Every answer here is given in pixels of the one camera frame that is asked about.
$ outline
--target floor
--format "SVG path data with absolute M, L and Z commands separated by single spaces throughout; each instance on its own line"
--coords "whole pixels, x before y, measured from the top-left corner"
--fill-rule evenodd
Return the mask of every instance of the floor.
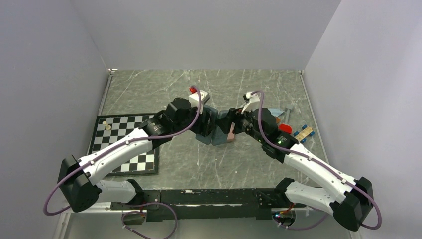
M 264 107 L 284 109 L 293 104 L 289 125 L 300 131 L 304 124 L 315 135 L 304 143 L 325 160 L 315 119 L 297 71 L 278 70 L 117 70 L 105 99 L 102 115 L 151 113 L 175 97 L 187 98 L 189 86 L 211 94 L 208 105 L 224 110 L 244 103 L 247 91 L 263 89 Z M 144 189 L 212 189 L 274 187 L 283 178 L 316 186 L 298 170 L 265 155 L 260 144 L 245 134 L 221 146 L 204 145 L 192 132 L 160 148 L 157 175 L 130 176 Z M 124 176 L 107 180 L 123 181 Z

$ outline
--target checkered board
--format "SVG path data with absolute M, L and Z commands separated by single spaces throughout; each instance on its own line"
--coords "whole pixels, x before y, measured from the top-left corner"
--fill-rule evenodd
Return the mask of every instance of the checkered board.
M 97 116 L 94 133 L 91 140 L 89 154 L 100 151 L 112 143 L 124 138 L 145 120 L 154 116 L 154 113 L 135 115 Z M 103 122 L 111 126 L 105 130 Z M 151 174 L 158 171 L 158 148 L 130 159 L 113 170 L 107 176 Z

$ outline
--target marble tabletop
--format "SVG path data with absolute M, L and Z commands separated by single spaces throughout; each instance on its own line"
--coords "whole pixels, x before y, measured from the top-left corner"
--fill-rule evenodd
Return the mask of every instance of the marble tabletop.
M 101 114 L 158 112 L 175 97 L 187 98 L 190 85 L 210 93 L 207 105 L 218 110 L 241 106 L 243 94 L 258 89 L 265 92 L 264 107 L 284 109 L 293 104 L 289 125 L 293 131 L 304 124 L 313 127 L 315 135 L 304 145 L 326 160 L 298 71 L 117 70 Z M 158 174 L 106 180 L 133 178 L 144 189 L 225 189 L 275 187 L 285 177 L 316 186 L 298 170 L 268 157 L 245 134 L 236 135 L 232 143 L 212 146 L 196 141 L 189 131 L 160 146 Z

